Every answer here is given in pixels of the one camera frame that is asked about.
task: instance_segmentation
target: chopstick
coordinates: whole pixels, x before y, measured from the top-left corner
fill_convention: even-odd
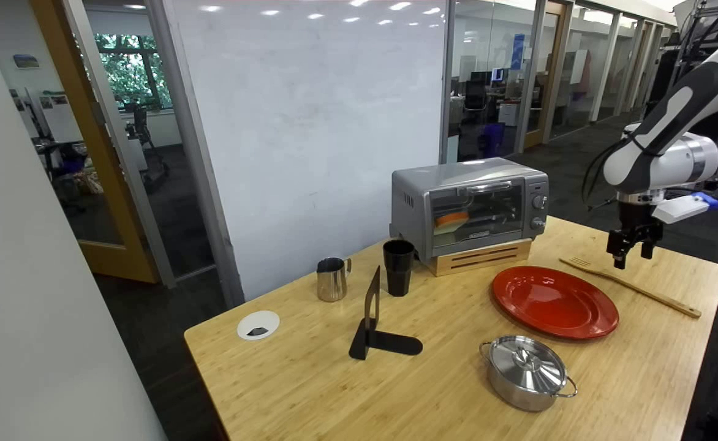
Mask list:
[[[664,296],[664,295],[653,295],[653,293],[640,289],[634,284],[628,284],[625,279],[618,279],[613,275],[591,269],[585,264],[576,264],[576,263],[569,263],[569,260],[560,260],[560,257],[559,257],[559,263],[564,263],[564,264],[569,264],[569,267],[572,267],[579,272],[585,272],[585,275],[593,275],[593,277],[599,277],[599,279],[609,279],[609,283],[614,283],[614,284],[620,284],[620,286],[630,289],[630,293],[637,293],[637,295],[641,295],[646,299],[653,299],[653,302],[658,302],[658,304],[664,304],[664,306],[668,306],[673,312],[681,312],[684,317],[701,318],[701,312],[697,310],[694,310],[694,306],[689,306],[689,304],[684,304],[679,299],[672,299],[672,296]]]

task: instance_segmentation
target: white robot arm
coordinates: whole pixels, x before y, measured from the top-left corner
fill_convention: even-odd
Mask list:
[[[664,192],[706,182],[718,173],[715,143],[686,132],[713,113],[718,113],[718,52],[686,75],[641,124],[628,125],[623,143],[604,157],[602,177],[618,190],[623,220],[623,230],[607,237],[614,267],[625,267],[634,242],[641,242],[641,257],[652,257],[664,224],[707,208],[697,197],[664,199]]]

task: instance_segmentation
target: red plate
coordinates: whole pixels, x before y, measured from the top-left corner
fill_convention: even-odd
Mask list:
[[[527,326],[587,342],[620,326],[618,306],[593,284],[547,267],[511,267],[494,277],[489,293]]]

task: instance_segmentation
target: table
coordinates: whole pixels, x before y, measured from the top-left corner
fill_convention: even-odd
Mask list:
[[[609,283],[579,275],[559,257],[593,263],[623,279],[701,310],[694,321]],[[537,334],[488,296],[499,269],[430,277],[416,267],[412,293],[389,296],[383,283],[380,328],[424,342],[403,359],[370,351],[347,359],[380,246],[352,257],[351,293],[322,304],[313,275],[288,283],[185,332],[194,364],[232,441],[256,440],[681,440],[701,359],[718,306],[718,264],[653,251],[613,269],[604,233],[549,218],[530,264],[556,267],[599,286],[620,310],[620,328],[576,343]],[[251,312],[277,312],[281,326],[264,342],[239,342],[234,326]],[[554,348],[579,382],[579,397],[544,415],[525,415],[482,380],[482,342],[525,334]]]

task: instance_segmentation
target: window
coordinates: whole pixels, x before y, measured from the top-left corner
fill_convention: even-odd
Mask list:
[[[141,106],[148,110],[172,109],[162,75],[162,59],[151,37],[145,34],[95,34],[109,89],[122,110]]]

